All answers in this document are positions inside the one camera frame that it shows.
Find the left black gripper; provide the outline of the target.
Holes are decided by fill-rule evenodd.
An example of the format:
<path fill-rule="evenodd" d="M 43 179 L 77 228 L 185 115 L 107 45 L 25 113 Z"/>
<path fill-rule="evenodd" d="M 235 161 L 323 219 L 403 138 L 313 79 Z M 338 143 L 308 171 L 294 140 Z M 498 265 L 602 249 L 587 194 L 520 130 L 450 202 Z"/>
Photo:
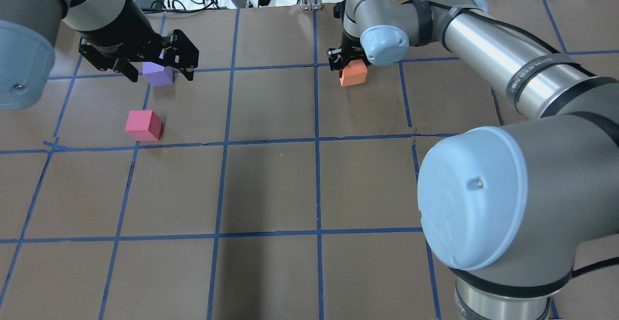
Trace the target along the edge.
<path fill-rule="evenodd" d="M 135 1 L 126 1 L 120 14 L 101 29 L 79 31 L 92 49 L 82 54 L 96 69 L 111 69 L 131 82 L 138 81 L 139 71 L 131 61 L 158 58 L 161 65 L 172 67 L 188 81 L 194 80 L 199 64 L 199 49 L 180 29 L 162 37 Z"/>

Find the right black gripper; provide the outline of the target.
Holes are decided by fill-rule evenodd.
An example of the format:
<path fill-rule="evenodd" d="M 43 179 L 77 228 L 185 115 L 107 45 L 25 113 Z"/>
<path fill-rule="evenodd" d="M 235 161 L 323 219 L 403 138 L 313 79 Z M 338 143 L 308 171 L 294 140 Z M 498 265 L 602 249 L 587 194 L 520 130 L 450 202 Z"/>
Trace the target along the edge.
<path fill-rule="evenodd" d="M 354 37 L 351 34 L 342 33 L 340 47 L 328 49 L 328 62 L 331 71 L 341 73 L 352 60 L 357 59 L 362 59 L 365 65 L 368 66 L 368 58 L 360 38 Z"/>

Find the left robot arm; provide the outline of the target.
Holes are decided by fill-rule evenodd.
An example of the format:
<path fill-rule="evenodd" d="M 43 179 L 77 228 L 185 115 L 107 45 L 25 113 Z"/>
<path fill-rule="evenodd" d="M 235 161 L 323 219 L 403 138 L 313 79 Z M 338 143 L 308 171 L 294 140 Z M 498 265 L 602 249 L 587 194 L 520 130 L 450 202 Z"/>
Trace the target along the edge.
<path fill-rule="evenodd" d="M 134 0 L 1 0 L 0 104 L 26 109 L 44 92 L 55 64 L 59 26 L 80 36 L 79 53 L 100 71 L 137 82 L 136 62 L 152 62 L 193 80 L 199 50 L 181 30 L 158 34 Z"/>

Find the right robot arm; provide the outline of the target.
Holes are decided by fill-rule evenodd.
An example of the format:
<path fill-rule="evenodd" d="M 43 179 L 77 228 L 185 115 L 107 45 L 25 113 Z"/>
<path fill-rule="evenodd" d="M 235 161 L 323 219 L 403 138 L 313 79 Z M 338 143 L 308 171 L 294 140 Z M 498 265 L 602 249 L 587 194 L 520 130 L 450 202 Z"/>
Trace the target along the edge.
<path fill-rule="evenodd" d="M 334 16 L 332 70 L 439 42 L 526 118 L 439 141 L 417 201 L 462 320 L 548 319 L 553 296 L 588 271 L 574 269 L 579 245 L 618 233 L 617 79 L 492 18 L 485 0 L 345 0 Z"/>

